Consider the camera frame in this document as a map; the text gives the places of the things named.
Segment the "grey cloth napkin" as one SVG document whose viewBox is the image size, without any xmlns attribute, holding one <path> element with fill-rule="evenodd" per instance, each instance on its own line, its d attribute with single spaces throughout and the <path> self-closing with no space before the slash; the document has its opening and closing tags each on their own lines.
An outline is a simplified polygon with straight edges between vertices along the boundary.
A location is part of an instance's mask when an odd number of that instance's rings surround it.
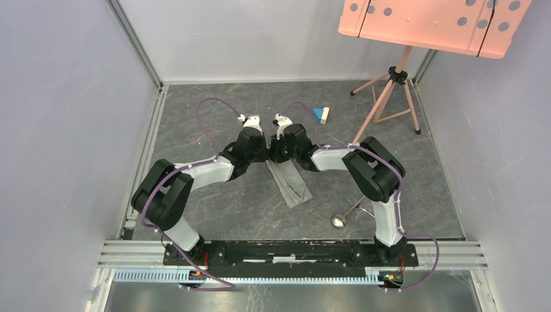
<svg viewBox="0 0 551 312">
<path fill-rule="evenodd" d="M 288 208 L 293 209 L 313 199 L 306 182 L 291 160 L 282 163 L 267 160 L 265 163 Z"/>
</svg>

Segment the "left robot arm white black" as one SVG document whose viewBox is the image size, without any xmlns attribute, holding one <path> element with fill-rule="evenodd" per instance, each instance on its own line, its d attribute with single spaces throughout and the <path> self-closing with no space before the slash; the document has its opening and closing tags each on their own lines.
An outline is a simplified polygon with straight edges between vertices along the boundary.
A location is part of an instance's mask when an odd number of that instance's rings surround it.
<svg viewBox="0 0 551 312">
<path fill-rule="evenodd" d="M 192 164 L 157 160 L 133 194 L 131 207 L 180 247 L 182 260 L 196 265 L 203 259 L 204 247 L 203 237 L 183 217 L 190 193 L 244 175 L 250 164 L 266 160 L 266 152 L 261 128 L 245 126 L 217 159 Z"/>
</svg>

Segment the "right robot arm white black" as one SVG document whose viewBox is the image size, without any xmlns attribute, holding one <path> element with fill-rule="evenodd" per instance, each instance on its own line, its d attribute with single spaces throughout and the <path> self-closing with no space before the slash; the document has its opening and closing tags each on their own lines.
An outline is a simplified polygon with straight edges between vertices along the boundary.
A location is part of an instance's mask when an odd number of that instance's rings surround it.
<svg viewBox="0 0 551 312">
<path fill-rule="evenodd" d="M 363 196 L 374 208 L 376 259 L 392 265 L 401 258 L 407 239 L 402 235 L 394 204 L 405 175 L 402 164 L 376 138 L 368 136 L 347 146 L 317 146 L 307 136 L 304 126 L 274 120 L 277 133 L 272 136 L 268 154 L 276 163 L 295 160 L 310 172 L 347 171 Z"/>
</svg>

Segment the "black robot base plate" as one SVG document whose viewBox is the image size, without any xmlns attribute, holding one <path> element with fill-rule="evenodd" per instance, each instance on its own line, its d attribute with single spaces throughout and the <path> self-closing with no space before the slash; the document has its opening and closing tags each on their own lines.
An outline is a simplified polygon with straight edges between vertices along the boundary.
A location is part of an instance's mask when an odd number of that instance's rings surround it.
<svg viewBox="0 0 551 312">
<path fill-rule="evenodd" d="M 212 240 L 188 253 L 219 278 L 358 278 L 365 269 L 417 267 L 414 244 L 373 240 Z"/>
</svg>

